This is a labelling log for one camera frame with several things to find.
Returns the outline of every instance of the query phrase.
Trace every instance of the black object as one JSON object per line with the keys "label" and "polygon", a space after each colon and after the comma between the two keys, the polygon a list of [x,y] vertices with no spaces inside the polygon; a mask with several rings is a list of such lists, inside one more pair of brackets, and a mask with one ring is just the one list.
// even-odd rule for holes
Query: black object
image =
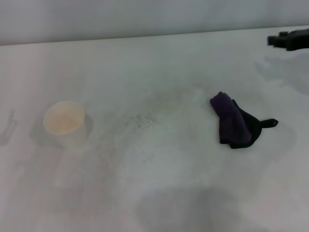
{"label": "black object", "polygon": [[268,45],[286,48],[287,51],[309,48],[309,29],[282,31],[278,36],[268,36]]}
{"label": "black object", "polygon": [[275,127],[278,124],[278,121],[273,119],[273,118],[267,119],[267,120],[264,120],[264,121],[260,121],[257,118],[253,117],[252,115],[250,115],[247,112],[240,109],[240,107],[237,105],[235,100],[233,100],[233,103],[239,109],[239,111],[241,112],[241,115],[242,115],[243,119],[245,120],[249,131],[252,134],[252,139],[251,139],[250,142],[248,142],[246,144],[230,143],[230,147],[232,149],[250,147],[252,144],[254,144],[254,142],[260,136],[260,134],[262,132],[262,128],[272,128],[272,127]]}

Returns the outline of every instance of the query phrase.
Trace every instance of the white table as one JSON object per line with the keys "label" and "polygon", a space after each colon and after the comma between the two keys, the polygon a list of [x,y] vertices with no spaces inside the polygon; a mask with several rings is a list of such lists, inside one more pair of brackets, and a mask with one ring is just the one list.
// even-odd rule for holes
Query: white table
{"label": "white table", "polygon": [[[266,42],[300,28],[0,47],[0,231],[307,232],[309,51]],[[219,144],[219,91],[279,125]],[[61,100],[79,151],[42,129]]]}

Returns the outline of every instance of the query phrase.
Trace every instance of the translucent cup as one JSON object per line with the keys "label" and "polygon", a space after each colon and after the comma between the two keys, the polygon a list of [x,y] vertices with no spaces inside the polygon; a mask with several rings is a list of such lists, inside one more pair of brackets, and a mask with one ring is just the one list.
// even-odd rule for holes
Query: translucent cup
{"label": "translucent cup", "polygon": [[60,101],[45,113],[45,130],[64,148],[81,147],[86,142],[85,113],[80,104]]}

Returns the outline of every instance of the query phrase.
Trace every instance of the cup rim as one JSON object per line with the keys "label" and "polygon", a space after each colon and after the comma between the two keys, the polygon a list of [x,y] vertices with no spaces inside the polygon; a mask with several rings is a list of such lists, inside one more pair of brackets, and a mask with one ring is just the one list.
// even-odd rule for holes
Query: cup rim
{"label": "cup rim", "polygon": [[[48,126],[46,125],[46,118],[47,118],[47,115],[51,112],[51,110],[52,110],[53,108],[55,108],[57,105],[64,104],[64,103],[70,103],[70,104],[73,103],[73,104],[75,104],[76,106],[78,106],[78,107],[82,110],[82,113],[83,113],[82,122],[80,123],[80,125],[78,125],[78,127],[74,128],[74,129],[72,129],[72,130],[66,131],[65,133],[56,133],[56,132],[53,132],[52,130],[50,130],[50,129],[48,128]],[[43,125],[44,125],[44,129],[45,129],[48,133],[50,133],[50,134],[52,134],[52,135],[55,135],[55,136],[63,136],[63,135],[71,134],[71,133],[77,131],[77,130],[82,126],[82,124],[83,124],[83,122],[84,122],[84,118],[85,118],[84,109],[83,109],[82,105],[80,105],[78,102],[75,102],[75,101],[59,101],[59,102],[53,104],[51,107],[49,107],[49,108],[46,110],[46,112],[45,112],[45,114],[44,114]]]}

